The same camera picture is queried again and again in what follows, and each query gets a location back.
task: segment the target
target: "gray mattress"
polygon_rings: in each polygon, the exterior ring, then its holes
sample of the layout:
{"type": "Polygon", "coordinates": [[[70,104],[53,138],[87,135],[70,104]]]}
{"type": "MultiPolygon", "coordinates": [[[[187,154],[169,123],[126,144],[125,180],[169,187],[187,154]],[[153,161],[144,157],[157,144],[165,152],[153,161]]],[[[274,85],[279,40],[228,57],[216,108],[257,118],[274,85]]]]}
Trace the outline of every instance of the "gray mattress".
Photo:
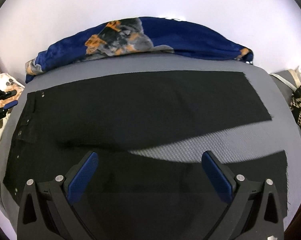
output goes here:
{"type": "MultiPolygon", "coordinates": [[[[244,72],[273,120],[236,127],[170,145],[132,151],[132,153],[178,162],[200,162],[202,152],[211,149],[222,163],[232,163],[285,150],[288,162],[288,215],[284,218],[284,227],[287,228],[301,203],[299,128],[272,78],[261,68],[234,60],[209,61],[168,53],[135,54],[74,63],[37,76],[26,86],[3,132],[0,144],[0,181],[3,181],[5,175],[12,134],[25,105],[27,93],[111,74],[167,70],[244,72]]],[[[3,201],[3,206],[0,205],[0,208],[16,230],[19,207],[3,184],[0,192],[3,201]]]]}

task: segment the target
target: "blue rubber pad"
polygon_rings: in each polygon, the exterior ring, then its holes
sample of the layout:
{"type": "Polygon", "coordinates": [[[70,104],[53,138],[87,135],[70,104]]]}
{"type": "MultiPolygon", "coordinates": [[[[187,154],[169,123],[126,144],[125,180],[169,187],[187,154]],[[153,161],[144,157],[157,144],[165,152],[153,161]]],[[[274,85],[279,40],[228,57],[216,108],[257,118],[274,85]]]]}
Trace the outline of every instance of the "blue rubber pad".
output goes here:
{"type": "Polygon", "coordinates": [[[96,152],[88,157],[78,173],[68,186],[67,200],[70,205],[80,201],[89,181],[92,179],[98,166],[98,155],[96,152]]]}
{"type": "Polygon", "coordinates": [[[202,155],[202,167],[221,201],[230,204],[233,201],[232,186],[207,152],[202,155]]]}
{"type": "Polygon", "coordinates": [[[6,105],[4,105],[3,109],[4,109],[4,110],[10,109],[10,108],[16,106],[17,104],[18,104],[18,101],[17,101],[17,100],[14,100],[14,101],[9,102],[9,103],[7,103],[6,105]]]}

